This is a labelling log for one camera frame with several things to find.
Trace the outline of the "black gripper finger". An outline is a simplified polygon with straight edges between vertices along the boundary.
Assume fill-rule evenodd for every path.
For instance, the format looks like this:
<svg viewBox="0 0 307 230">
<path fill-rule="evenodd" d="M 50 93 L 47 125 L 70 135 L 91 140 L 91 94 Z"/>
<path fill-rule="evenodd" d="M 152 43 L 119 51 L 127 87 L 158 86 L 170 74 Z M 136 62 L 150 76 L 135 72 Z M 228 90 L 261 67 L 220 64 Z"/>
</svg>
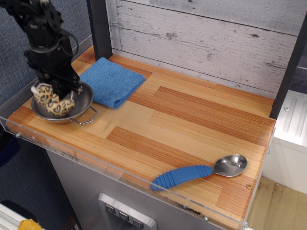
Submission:
<svg viewBox="0 0 307 230">
<path fill-rule="evenodd" d="M 51 75 L 47 72 L 36 71 L 36 76 L 40 83 L 51 85 Z"/>
<path fill-rule="evenodd" d="M 76 82 L 72 80 L 52 80 L 51 85 L 60 100 L 76 88 Z"/>
</svg>

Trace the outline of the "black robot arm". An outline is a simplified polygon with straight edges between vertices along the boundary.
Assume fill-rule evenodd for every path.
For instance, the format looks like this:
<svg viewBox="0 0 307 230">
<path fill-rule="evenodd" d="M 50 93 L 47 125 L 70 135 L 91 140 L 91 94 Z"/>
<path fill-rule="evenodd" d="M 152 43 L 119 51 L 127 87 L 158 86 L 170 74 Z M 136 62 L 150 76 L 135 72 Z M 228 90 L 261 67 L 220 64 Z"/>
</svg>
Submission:
<svg viewBox="0 0 307 230">
<path fill-rule="evenodd" d="M 74 35 L 62 29 L 63 19 L 49 0 L 2 0 L 0 6 L 13 16 L 26 33 L 29 48 L 24 52 L 27 64 L 41 83 L 50 84 L 61 98 L 81 93 L 80 77 L 71 66 L 75 52 Z"/>
</svg>

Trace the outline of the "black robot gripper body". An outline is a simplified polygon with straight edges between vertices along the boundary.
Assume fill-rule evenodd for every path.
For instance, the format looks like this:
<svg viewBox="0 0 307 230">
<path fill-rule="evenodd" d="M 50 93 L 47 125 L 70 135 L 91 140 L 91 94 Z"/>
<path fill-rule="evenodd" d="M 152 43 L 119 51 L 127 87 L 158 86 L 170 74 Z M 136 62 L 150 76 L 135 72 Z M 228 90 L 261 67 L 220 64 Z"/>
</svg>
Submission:
<svg viewBox="0 0 307 230">
<path fill-rule="evenodd" d="M 76 37 L 70 33 L 51 35 L 52 43 L 48 45 L 41 34 L 28 35 L 29 49 L 24 51 L 27 64 L 35 71 L 47 72 L 50 80 L 75 81 L 77 91 L 80 88 L 80 77 L 71 66 L 74 53 L 72 51 L 70 37 Z"/>
</svg>

